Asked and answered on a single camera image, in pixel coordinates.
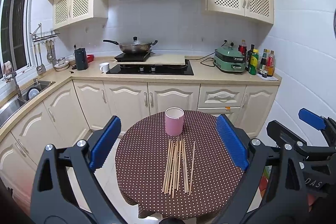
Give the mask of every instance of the white floor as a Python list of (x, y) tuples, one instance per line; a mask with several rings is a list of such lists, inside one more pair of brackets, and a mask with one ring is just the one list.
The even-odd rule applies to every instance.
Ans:
[[(105, 194), (110, 199), (113, 206), (118, 210), (118, 212), (122, 215), (122, 217), (127, 221), (128, 224), (157, 224), (162, 220), (162, 216), (160, 214), (154, 214), (145, 219), (138, 218), (138, 205), (131, 206), (126, 203), (119, 191), (115, 163), (115, 156), (119, 142), (120, 139), (117, 139), (103, 167), (95, 172), (97, 180), (100, 183), (101, 187), (104, 189)], [(87, 211), (90, 211), (85, 201), (85, 198), (80, 190), (75, 173), (72, 168), (69, 168), (68, 175), (79, 206)], [(258, 190), (249, 210), (258, 208), (260, 201), (261, 195)], [(188, 219), (184, 222), (186, 224), (195, 224), (196, 218)]]

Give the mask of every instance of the green electric cooker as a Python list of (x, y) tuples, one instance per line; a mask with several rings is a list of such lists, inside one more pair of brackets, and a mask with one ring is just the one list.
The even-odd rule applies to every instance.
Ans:
[(245, 60), (246, 57), (231, 42), (230, 46), (223, 46), (215, 50), (213, 63), (223, 72), (240, 73), (245, 70)]

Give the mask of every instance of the round table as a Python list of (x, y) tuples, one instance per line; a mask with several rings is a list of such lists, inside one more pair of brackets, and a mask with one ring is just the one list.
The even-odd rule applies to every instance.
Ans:
[(139, 218), (153, 213), (180, 219), (215, 216), (229, 200), (243, 171), (235, 167), (216, 130), (216, 117), (198, 111), (184, 112), (184, 128), (190, 181), (193, 145), (196, 141), (192, 193), (184, 193), (182, 164), (179, 191), (174, 198), (161, 192), (170, 140), (165, 113), (133, 125), (121, 139), (115, 156), (118, 186), (125, 201), (139, 204)]

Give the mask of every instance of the wok handle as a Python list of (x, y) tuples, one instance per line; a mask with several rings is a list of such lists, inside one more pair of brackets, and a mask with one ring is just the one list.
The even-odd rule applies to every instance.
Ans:
[(119, 43), (117, 41), (108, 40), (108, 39), (104, 39), (103, 42), (110, 42), (110, 43), (113, 43), (115, 45), (119, 45)]

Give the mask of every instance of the hanging utensil rack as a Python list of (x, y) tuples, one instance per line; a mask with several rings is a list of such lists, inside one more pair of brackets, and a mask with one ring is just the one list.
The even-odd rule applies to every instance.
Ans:
[(59, 32), (58, 30), (42, 32), (42, 23), (39, 23), (39, 26), (37, 27), (37, 29), (33, 33), (30, 33), (30, 35), (31, 35), (31, 40), (33, 41), (33, 43), (41, 41), (41, 43), (43, 44), (44, 41), (47, 39), (58, 37)]

